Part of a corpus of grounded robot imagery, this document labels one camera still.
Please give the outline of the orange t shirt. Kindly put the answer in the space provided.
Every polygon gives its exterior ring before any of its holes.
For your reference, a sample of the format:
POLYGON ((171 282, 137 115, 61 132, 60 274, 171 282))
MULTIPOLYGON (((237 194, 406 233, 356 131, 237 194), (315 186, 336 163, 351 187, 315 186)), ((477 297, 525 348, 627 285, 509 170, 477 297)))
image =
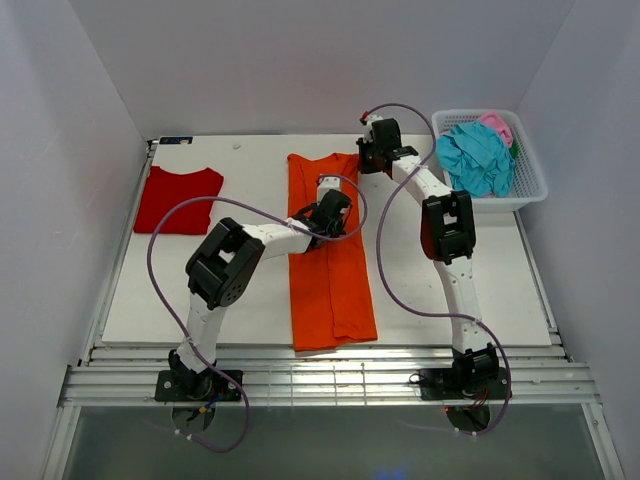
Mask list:
MULTIPOLYGON (((288 156, 288 213, 293 215, 317 197, 322 174, 348 180, 342 191, 352 200, 346 231, 360 223, 358 156, 333 153, 318 160, 288 156)), ((330 242, 289 257, 293 348, 297 352, 331 350, 347 343, 378 339, 362 235, 330 242)))

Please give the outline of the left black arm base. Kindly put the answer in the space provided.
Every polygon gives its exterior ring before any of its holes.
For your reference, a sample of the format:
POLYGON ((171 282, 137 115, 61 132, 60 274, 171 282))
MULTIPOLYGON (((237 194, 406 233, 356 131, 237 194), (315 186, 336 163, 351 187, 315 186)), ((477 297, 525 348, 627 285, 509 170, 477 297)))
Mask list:
POLYGON ((160 371, 154 400, 158 402, 240 401, 235 384, 205 368, 200 373, 185 366, 175 351, 170 352, 169 369, 160 371))

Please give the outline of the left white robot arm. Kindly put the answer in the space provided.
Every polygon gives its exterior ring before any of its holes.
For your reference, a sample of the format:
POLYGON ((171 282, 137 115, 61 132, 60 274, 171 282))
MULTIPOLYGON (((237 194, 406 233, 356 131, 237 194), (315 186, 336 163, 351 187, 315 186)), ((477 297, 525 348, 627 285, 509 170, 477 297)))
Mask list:
POLYGON ((345 235, 351 205, 345 193, 329 189, 283 224, 242 225, 227 217, 215 225, 187 262, 188 333, 169 354, 170 369, 179 374, 177 386, 188 398, 201 399, 210 392, 212 376, 206 369, 216 362, 224 317, 244 294, 259 263, 306 254, 328 238, 345 235))

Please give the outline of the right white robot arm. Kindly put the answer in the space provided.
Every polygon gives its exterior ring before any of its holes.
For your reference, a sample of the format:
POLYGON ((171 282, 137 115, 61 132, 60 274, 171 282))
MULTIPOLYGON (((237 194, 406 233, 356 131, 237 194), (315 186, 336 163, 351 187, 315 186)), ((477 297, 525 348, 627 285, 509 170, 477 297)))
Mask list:
POLYGON ((481 314, 473 283, 476 232, 471 197, 439 180, 415 148, 402 144, 396 120, 366 113, 361 123, 360 171, 385 173, 421 207, 421 248, 438 272, 451 320, 451 382, 458 394, 474 397, 487 386, 488 375, 474 360, 486 343, 477 325, 481 314))

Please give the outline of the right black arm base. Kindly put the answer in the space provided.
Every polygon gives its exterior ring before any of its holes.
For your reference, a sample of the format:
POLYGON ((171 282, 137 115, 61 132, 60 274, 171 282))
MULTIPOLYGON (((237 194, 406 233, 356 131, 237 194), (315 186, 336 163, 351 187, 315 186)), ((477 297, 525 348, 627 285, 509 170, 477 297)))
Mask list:
POLYGON ((455 351, 448 368, 422 368, 412 374, 411 385, 422 400, 504 400, 511 397, 507 370, 499 364, 493 346, 474 352, 455 351))

